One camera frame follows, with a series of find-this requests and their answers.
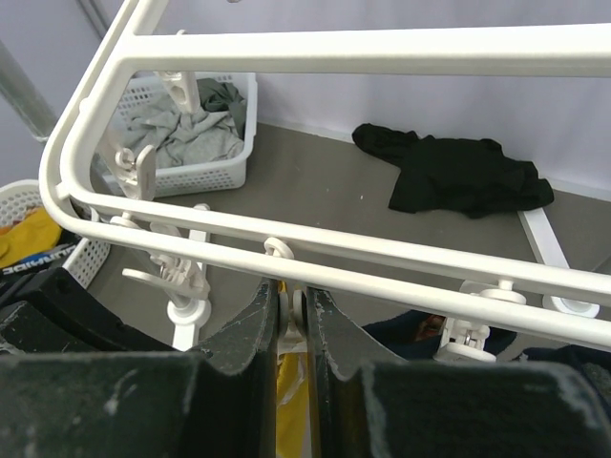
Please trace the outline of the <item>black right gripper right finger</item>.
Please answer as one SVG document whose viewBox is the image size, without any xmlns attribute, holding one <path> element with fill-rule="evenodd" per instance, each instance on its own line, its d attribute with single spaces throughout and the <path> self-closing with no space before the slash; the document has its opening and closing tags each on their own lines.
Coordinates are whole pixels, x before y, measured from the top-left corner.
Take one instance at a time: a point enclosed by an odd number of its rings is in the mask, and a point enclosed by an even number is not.
<svg viewBox="0 0 611 458">
<path fill-rule="evenodd" d="M 571 365 L 408 361 L 327 291 L 305 297 L 314 456 L 609 455 L 609 406 Z"/>
</svg>

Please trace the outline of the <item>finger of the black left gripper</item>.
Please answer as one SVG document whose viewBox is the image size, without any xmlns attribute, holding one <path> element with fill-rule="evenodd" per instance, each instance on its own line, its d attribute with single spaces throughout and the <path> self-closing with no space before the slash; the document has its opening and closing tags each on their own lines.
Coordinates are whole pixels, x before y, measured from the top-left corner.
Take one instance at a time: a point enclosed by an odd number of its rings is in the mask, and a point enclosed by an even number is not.
<svg viewBox="0 0 611 458">
<path fill-rule="evenodd" d="M 53 327 L 98 351 L 170 351 L 172 347 L 124 323 L 64 268 L 1 280 L 1 315 L 20 302 Z"/>
</svg>

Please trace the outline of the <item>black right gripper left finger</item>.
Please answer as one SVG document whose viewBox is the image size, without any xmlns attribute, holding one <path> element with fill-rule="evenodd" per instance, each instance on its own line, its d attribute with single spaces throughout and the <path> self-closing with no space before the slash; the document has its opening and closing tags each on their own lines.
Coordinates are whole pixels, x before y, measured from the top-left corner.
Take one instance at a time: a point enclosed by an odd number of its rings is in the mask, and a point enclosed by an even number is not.
<svg viewBox="0 0 611 458">
<path fill-rule="evenodd" d="M 96 351 L 30 302 L 1 313 L 5 457 L 271 457 L 277 284 L 186 352 Z"/>
</svg>

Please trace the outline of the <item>yellow bear sock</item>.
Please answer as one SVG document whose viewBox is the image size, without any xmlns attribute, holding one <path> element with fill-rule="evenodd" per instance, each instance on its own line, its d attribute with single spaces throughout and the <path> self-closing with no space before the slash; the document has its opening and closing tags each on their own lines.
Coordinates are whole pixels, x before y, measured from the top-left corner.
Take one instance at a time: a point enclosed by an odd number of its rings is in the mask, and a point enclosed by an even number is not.
<svg viewBox="0 0 611 458">
<path fill-rule="evenodd" d="M 42 207 L 32 208 L 13 226 L 1 228 L 1 267 L 54 248 L 62 234 L 61 227 Z"/>
<path fill-rule="evenodd" d="M 286 283 L 279 282 L 281 329 L 276 374 L 277 457 L 301 457 L 306 435 L 308 378 L 306 340 L 292 318 Z"/>
</svg>

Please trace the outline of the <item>black blue patterned sock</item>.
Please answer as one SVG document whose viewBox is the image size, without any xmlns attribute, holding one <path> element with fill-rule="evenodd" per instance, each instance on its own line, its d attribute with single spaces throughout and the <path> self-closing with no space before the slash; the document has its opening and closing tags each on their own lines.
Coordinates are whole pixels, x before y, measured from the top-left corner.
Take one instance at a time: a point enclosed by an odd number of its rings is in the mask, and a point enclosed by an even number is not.
<svg viewBox="0 0 611 458">
<path fill-rule="evenodd" d="M 1 307 L 10 295 L 36 274 L 50 268 L 61 267 L 73 253 L 78 242 L 61 243 L 53 249 L 30 255 L 16 263 L 1 268 Z"/>
</svg>

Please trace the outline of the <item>navy santa sock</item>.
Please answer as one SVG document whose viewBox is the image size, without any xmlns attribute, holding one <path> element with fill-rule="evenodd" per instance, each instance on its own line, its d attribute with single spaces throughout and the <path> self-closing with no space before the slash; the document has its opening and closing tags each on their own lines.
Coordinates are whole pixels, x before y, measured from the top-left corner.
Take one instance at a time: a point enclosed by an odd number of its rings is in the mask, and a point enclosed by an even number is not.
<svg viewBox="0 0 611 458">
<path fill-rule="evenodd" d="M 440 346 L 445 318 L 411 310 L 369 323 L 363 329 L 382 346 L 408 361 L 432 360 Z"/>
</svg>

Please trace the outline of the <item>white clip sock hanger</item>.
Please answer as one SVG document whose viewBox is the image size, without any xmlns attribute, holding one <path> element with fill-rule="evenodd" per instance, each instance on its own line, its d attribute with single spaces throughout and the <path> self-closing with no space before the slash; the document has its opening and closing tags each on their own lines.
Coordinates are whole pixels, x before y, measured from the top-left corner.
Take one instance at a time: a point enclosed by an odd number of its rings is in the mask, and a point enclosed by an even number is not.
<svg viewBox="0 0 611 458">
<path fill-rule="evenodd" d="M 173 1 L 160 24 L 202 33 L 606 22 L 606 1 Z M 553 184 L 546 208 L 573 268 L 610 254 L 610 82 L 606 78 L 261 74 L 258 132 L 238 189 L 174 198 L 242 216 L 531 261 L 515 214 L 469 219 L 392 211 L 399 171 L 350 140 L 360 124 L 488 137 Z"/>
</svg>

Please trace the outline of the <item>white rectangular laundry basket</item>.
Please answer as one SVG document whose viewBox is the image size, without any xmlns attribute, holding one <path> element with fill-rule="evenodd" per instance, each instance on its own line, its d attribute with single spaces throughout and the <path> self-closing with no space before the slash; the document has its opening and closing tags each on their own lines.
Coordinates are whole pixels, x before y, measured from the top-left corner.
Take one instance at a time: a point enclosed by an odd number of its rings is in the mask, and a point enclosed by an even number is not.
<svg viewBox="0 0 611 458">
<path fill-rule="evenodd" d="M 221 83 L 231 83 L 246 99 L 242 152 L 226 160 L 166 169 L 157 167 L 156 196 L 158 198 L 234 189 L 244 185 L 246 162 L 253 151 L 257 130 L 258 83 L 256 75 L 254 73 L 197 73 L 197 81 L 201 78 L 212 78 Z M 121 145 L 124 145 L 123 137 L 129 112 L 162 94 L 168 93 L 163 88 L 160 79 L 154 75 L 136 77 L 130 81 L 117 105 L 112 121 L 114 132 Z"/>
</svg>

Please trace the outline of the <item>grey white drying rack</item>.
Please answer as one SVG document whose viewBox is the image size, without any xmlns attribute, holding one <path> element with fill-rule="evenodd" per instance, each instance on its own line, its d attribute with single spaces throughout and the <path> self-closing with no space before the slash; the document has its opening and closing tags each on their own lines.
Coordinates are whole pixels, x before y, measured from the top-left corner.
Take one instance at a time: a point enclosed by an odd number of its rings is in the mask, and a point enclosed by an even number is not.
<svg viewBox="0 0 611 458">
<path fill-rule="evenodd" d="M 323 289 L 410 304 L 469 323 L 489 324 L 600 351 L 609 349 L 608 322 L 536 308 L 517 301 L 520 292 L 527 290 L 561 299 L 600 303 L 610 296 L 610 280 L 599 274 L 145 200 L 115 198 L 94 192 L 87 193 L 83 201 L 95 212 L 107 212 L 113 216 L 130 213 L 147 222 L 252 239 L 262 242 L 266 250 L 255 253 L 146 231 L 136 225 L 79 218 L 72 206 L 73 196 L 60 180 L 56 168 L 66 155 L 64 148 L 69 135 L 82 130 L 78 119 L 90 111 L 90 97 L 101 94 L 103 72 L 114 49 L 112 43 L 100 47 L 69 110 L 61 118 L 55 118 L 45 103 L 38 99 L 36 89 L 12 56 L 4 52 L 1 57 L 3 96 L 47 139 L 40 166 L 41 197 L 46 209 L 61 225 L 87 239 L 155 255 L 200 261 L 276 280 L 301 281 Z M 294 248 L 481 282 L 485 289 L 479 294 L 458 293 L 308 263 L 294 259 Z"/>
</svg>

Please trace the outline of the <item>grey clothes pile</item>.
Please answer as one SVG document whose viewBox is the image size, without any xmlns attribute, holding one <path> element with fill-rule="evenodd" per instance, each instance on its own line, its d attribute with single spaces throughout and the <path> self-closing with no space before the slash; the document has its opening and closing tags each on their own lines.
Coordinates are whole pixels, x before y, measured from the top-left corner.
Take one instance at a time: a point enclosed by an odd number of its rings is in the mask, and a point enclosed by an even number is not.
<svg viewBox="0 0 611 458">
<path fill-rule="evenodd" d="M 183 114 L 168 94 L 134 108 L 123 144 L 138 154 L 156 148 L 159 169 L 197 165 L 237 156 L 244 146 L 246 99 L 235 85 L 212 78 L 197 81 L 200 107 Z"/>
</svg>

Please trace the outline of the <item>black garment on floor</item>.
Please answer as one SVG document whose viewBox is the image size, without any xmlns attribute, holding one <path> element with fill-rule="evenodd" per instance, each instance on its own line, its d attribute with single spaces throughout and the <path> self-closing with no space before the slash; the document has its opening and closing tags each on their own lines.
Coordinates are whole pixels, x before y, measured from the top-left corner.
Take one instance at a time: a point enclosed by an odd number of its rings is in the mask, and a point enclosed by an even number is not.
<svg viewBox="0 0 611 458">
<path fill-rule="evenodd" d="M 536 210 L 555 200 L 533 162 L 505 156 L 490 138 L 419 136 L 369 123 L 351 137 L 360 150 L 399 169 L 389 201 L 393 211 L 447 210 L 481 219 Z"/>
</svg>

